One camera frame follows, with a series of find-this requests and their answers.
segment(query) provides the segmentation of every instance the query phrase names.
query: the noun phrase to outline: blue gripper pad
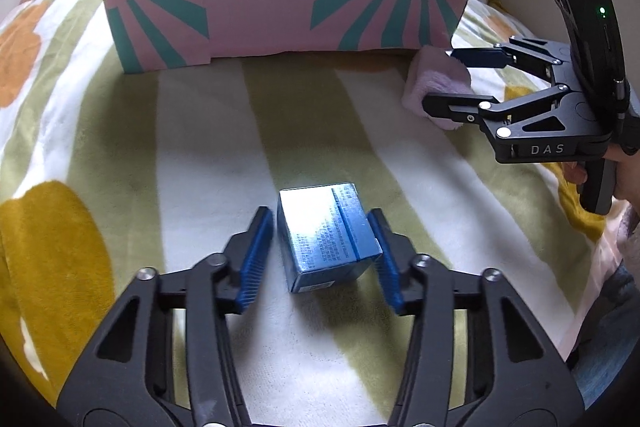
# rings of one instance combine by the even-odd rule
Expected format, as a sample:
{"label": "blue gripper pad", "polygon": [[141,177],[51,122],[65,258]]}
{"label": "blue gripper pad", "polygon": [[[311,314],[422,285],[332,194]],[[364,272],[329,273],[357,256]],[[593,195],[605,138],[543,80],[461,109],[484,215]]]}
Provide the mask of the blue gripper pad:
{"label": "blue gripper pad", "polygon": [[267,261],[267,255],[273,238],[273,212],[264,208],[258,211],[245,233],[253,235],[240,268],[240,291],[236,296],[236,307],[243,313],[258,295],[260,281]]}
{"label": "blue gripper pad", "polygon": [[367,214],[367,219],[382,250],[382,255],[376,259],[376,271],[378,272],[378,281],[380,282],[382,293],[385,296],[386,303],[396,312],[396,315],[403,315],[404,299],[400,289],[400,272],[386,240],[386,234],[392,232],[388,230],[386,223],[380,223],[376,219],[373,212]]}

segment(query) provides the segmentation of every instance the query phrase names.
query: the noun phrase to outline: pink towel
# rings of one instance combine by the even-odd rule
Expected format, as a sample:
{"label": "pink towel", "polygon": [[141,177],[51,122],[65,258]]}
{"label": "pink towel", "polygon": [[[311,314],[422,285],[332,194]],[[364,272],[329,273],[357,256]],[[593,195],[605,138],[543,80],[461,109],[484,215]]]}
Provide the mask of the pink towel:
{"label": "pink towel", "polygon": [[447,118],[431,118],[422,109],[422,99],[428,92],[473,94],[471,75],[464,64],[449,57],[442,48],[425,46],[415,54],[409,66],[404,86],[402,106],[418,116],[426,116],[444,130],[454,130],[461,123]]}

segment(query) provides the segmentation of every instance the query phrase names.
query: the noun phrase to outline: human hand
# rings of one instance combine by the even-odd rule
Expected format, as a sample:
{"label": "human hand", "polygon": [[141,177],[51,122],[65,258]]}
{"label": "human hand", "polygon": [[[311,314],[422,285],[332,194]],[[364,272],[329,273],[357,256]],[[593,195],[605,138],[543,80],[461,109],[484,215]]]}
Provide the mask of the human hand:
{"label": "human hand", "polygon": [[[628,201],[640,214],[640,152],[628,156],[620,149],[619,145],[612,144],[604,157],[618,163],[614,197]],[[563,163],[562,174],[569,183],[576,185],[587,181],[587,172],[576,162]]]}

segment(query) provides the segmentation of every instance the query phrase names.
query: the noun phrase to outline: screw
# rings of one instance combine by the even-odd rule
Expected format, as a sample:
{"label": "screw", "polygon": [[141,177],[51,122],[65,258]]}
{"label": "screw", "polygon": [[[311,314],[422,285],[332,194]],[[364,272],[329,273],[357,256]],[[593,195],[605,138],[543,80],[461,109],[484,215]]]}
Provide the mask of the screw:
{"label": "screw", "polygon": [[226,257],[223,253],[212,253],[207,257],[207,263],[211,266],[223,266],[226,264]]}
{"label": "screw", "polygon": [[490,268],[489,270],[484,272],[484,278],[491,282],[495,282],[500,279],[501,275],[502,273],[500,272],[500,270],[497,270],[495,268]]}
{"label": "screw", "polygon": [[148,281],[153,279],[157,274],[158,272],[155,268],[141,268],[138,270],[138,273],[136,273],[136,278],[141,281]]}
{"label": "screw", "polygon": [[425,268],[429,260],[430,260],[430,257],[428,255],[421,253],[420,255],[417,256],[414,263],[415,263],[415,266],[417,266],[418,268]]}
{"label": "screw", "polygon": [[497,134],[500,138],[508,138],[511,136],[511,130],[508,129],[508,127],[500,127],[500,129],[498,129],[495,134]]}

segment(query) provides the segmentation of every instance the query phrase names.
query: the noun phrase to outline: finger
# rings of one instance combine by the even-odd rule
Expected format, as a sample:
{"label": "finger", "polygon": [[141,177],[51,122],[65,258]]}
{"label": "finger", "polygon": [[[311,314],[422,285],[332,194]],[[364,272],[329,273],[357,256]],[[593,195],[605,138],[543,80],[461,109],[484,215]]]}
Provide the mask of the finger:
{"label": "finger", "polygon": [[563,163],[562,174],[565,180],[574,185],[582,185],[587,181],[587,172],[579,165]]}
{"label": "finger", "polygon": [[607,160],[613,160],[614,162],[618,163],[625,162],[629,158],[631,158],[631,156],[625,154],[625,152],[620,148],[620,145],[618,145],[617,143],[612,143],[609,145],[609,148],[607,149],[604,157]]}

